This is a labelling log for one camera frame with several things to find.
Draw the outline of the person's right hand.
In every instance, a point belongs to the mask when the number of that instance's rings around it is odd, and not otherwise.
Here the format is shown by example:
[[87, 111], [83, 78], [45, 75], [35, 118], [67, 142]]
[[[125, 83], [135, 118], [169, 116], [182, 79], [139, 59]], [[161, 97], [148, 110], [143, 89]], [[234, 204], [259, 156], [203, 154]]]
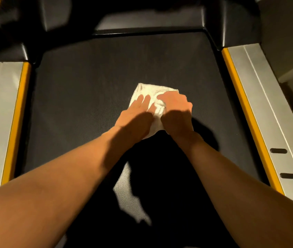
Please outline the person's right hand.
[[161, 116], [165, 131], [172, 137], [183, 136], [193, 132], [192, 111], [166, 111]]

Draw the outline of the person's left hand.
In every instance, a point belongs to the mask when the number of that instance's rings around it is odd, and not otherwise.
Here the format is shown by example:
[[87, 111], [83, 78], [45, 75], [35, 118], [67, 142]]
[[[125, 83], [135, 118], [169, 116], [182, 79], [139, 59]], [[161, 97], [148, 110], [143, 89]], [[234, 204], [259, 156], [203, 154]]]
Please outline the person's left hand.
[[145, 113], [133, 116], [129, 108], [122, 111], [113, 129], [123, 133], [124, 139], [134, 145], [148, 135], [154, 116]]

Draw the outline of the white cleaning cloth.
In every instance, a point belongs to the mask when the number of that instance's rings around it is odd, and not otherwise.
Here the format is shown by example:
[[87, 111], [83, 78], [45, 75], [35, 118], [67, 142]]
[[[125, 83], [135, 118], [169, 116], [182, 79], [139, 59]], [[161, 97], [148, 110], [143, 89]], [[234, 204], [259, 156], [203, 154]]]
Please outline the white cleaning cloth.
[[158, 95], [164, 94], [165, 92], [168, 91], [177, 91], [177, 89], [173, 89], [170, 87], [165, 87], [165, 86], [157, 86], [157, 85], [152, 85], [152, 84], [143, 84], [139, 83], [133, 92], [133, 95], [131, 97], [129, 107], [132, 105], [132, 103], [137, 100], [137, 98], [140, 95], [143, 95], [145, 98], [147, 95], [150, 96], [150, 102], [148, 108], [151, 107], [152, 104], [155, 105], [156, 110], [154, 113], [154, 120], [151, 124], [150, 130], [148, 135], [146, 135], [143, 139], [147, 139], [149, 137], [152, 137], [155, 135], [158, 131], [164, 130], [164, 127], [161, 122], [161, 116], [163, 115], [163, 112], [166, 108], [165, 103], [162, 100], [159, 100], [157, 98]]

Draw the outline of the person's left forearm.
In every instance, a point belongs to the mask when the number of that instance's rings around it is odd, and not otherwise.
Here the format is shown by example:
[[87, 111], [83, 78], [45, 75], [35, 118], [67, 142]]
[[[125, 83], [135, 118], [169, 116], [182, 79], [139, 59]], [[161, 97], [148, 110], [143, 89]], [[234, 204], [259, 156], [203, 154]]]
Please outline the person's left forearm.
[[123, 154], [144, 138], [114, 126], [0, 186], [0, 248], [52, 248]]

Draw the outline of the person's right forearm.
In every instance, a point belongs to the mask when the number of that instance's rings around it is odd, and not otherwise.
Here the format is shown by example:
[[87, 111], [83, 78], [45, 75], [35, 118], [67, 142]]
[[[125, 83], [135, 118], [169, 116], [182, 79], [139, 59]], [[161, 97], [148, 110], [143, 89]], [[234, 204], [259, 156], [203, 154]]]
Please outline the person's right forearm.
[[242, 171], [198, 133], [171, 136], [240, 248], [293, 248], [293, 200]]

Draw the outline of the black treadmill belt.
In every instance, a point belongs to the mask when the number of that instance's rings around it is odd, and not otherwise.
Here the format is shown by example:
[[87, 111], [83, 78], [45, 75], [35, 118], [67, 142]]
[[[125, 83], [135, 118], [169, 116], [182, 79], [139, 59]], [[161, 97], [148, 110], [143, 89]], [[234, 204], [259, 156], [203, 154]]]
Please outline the black treadmill belt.
[[[138, 83], [178, 89], [194, 130], [254, 178], [261, 162], [220, 53], [204, 32], [92, 39], [44, 53], [22, 173], [114, 126]], [[56, 248], [238, 248], [192, 165], [164, 131], [134, 145]]]

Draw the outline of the black treadmill motor cover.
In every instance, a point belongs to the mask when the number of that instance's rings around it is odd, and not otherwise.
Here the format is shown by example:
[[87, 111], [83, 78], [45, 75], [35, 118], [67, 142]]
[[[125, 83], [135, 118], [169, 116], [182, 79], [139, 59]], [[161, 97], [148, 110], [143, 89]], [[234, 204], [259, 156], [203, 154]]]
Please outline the black treadmill motor cover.
[[255, 0], [0, 0], [0, 62], [114, 34], [205, 30], [217, 49], [261, 43]]

